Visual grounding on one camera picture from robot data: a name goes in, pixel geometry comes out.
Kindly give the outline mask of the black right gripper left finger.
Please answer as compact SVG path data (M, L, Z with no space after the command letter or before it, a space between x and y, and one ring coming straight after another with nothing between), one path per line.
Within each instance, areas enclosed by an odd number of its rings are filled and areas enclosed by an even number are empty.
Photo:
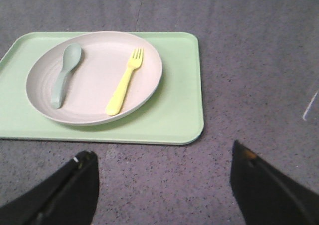
M89 225L99 196L98 156L82 151L0 209L2 225Z

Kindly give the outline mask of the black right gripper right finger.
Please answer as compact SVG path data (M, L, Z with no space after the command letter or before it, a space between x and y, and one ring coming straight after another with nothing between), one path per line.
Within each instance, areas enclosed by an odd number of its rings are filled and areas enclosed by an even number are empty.
M317 225L319 196L286 176L238 140L230 185L247 225Z

